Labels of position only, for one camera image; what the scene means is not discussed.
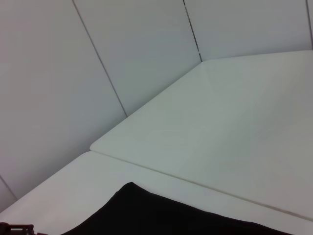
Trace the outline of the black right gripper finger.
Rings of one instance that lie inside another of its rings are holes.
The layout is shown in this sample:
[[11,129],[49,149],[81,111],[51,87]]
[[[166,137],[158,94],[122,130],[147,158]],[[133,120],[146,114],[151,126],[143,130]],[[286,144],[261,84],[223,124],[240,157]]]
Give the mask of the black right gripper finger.
[[0,235],[35,235],[33,225],[12,225],[0,223]]

